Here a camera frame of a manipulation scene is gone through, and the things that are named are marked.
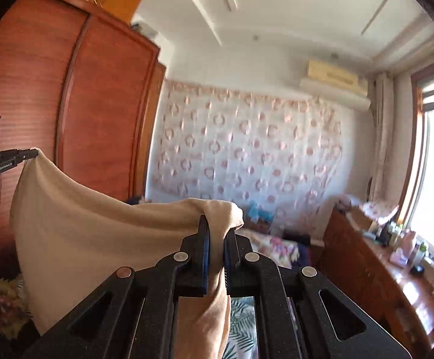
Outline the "palm leaf print quilt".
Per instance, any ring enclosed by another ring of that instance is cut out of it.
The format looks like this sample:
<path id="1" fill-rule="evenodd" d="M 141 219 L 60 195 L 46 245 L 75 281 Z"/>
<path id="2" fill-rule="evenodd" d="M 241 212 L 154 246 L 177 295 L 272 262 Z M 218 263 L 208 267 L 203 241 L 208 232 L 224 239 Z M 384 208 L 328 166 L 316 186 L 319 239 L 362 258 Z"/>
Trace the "palm leaf print quilt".
<path id="1" fill-rule="evenodd" d="M 258 358 L 258 336 L 254 299 L 235 297 L 232 299 L 230 331 L 223 359 Z"/>

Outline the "wall air conditioner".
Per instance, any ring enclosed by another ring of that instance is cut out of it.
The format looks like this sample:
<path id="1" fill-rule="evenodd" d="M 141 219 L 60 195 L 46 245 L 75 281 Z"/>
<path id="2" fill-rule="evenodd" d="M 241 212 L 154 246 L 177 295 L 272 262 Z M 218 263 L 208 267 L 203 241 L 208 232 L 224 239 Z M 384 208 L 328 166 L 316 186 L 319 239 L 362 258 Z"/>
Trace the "wall air conditioner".
<path id="1" fill-rule="evenodd" d="M 308 61 L 300 79 L 302 91 L 360 112 L 371 107 L 368 87 L 365 77 L 318 60 Z"/>

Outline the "long wooden sideboard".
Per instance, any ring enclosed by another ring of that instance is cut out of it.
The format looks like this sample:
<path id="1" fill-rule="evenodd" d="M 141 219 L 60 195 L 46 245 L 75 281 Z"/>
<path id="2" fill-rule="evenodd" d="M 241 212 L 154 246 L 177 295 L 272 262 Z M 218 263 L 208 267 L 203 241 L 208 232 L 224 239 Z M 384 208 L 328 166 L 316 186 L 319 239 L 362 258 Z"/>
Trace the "long wooden sideboard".
<path id="1" fill-rule="evenodd" d="M 333 210 L 323 235 L 323 274 L 406 347 L 424 358 L 434 347 L 434 296 L 423 277 L 389 262 L 391 249 L 356 231 Z"/>

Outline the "blue toy on bed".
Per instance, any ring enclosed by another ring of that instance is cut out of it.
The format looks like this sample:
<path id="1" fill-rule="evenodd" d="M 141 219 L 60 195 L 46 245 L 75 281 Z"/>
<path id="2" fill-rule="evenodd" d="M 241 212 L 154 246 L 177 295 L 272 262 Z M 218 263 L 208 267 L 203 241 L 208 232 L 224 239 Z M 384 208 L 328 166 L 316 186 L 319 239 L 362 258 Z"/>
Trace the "blue toy on bed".
<path id="1" fill-rule="evenodd" d="M 261 208 L 256 202 L 251 201 L 246 210 L 246 217 L 253 223 L 264 221 L 271 224 L 274 220 L 275 214 Z"/>

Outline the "cardboard box on sideboard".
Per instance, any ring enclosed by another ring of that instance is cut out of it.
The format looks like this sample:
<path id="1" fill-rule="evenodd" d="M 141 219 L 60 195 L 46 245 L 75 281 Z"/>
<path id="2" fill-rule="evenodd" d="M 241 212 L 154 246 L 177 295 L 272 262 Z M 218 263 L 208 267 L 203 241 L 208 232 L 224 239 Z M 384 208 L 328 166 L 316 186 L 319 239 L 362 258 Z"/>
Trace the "cardboard box on sideboard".
<path id="1" fill-rule="evenodd" d="M 352 207 L 346 212 L 346 217 L 351 226 L 358 231 L 368 231 L 373 224 L 373 221 L 357 207 Z"/>

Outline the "beige t-shirt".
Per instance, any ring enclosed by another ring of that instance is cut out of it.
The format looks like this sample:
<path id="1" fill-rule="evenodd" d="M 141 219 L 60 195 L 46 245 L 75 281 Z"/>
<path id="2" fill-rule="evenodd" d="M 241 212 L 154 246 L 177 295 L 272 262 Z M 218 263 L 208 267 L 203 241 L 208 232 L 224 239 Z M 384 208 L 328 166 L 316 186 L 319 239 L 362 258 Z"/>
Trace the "beige t-shirt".
<path id="1" fill-rule="evenodd" d="M 177 358 L 221 358 L 231 301 L 223 272 L 223 240 L 243 224 L 234 203 L 185 199 L 128 205 L 80 185 L 45 155 L 28 160 L 10 210 L 28 306 L 47 332 L 123 266 L 142 270 L 178 251 L 205 217 L 210 226 L 210 288 L 179 302 Z"/>

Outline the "floral bed blanket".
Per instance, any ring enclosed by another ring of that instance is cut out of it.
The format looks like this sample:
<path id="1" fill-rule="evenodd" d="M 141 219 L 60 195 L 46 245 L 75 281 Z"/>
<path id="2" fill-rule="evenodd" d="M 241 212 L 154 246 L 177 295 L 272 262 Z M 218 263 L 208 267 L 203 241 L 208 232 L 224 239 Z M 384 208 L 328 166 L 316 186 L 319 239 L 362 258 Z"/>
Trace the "floral bed blanket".
<path id="1" fill-rule="evenodd" d="M 248 238 L 253 252 L 272 259 L 278 266 L 292 269 L 292 266 L 298 262 L 300 250 L 294 241 L 245 228 L 237 230 L 236 234 Z"/>

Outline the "circle pattern sheer curtain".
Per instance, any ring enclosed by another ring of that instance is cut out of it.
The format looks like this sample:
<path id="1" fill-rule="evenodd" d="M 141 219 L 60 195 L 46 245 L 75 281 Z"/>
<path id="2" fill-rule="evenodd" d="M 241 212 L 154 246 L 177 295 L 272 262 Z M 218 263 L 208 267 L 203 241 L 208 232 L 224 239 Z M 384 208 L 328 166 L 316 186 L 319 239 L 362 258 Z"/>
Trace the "circle pattern sheer curtain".
<path id="1" fill-rule="evenodd" d="M 168 80 L 146 195 L 226 200 L 264 210 L 280 229 L 313 232 L 341 156 L 340 119 L 327 101 Z"/>

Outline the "red-brown wooden wardrobe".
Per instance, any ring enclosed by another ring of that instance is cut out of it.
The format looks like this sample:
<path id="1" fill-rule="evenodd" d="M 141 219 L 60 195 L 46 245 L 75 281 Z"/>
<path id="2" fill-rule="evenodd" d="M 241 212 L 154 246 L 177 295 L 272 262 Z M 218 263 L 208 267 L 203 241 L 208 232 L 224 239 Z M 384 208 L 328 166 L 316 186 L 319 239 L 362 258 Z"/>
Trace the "red-brown wooden wardrobe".
<path id="1" fill-rule="evenodd" d="M 0 150 L 38 147 L 79 183 L 132 197 L 158 53 L 85 0 L 17 0 L 0 20 Z"/>

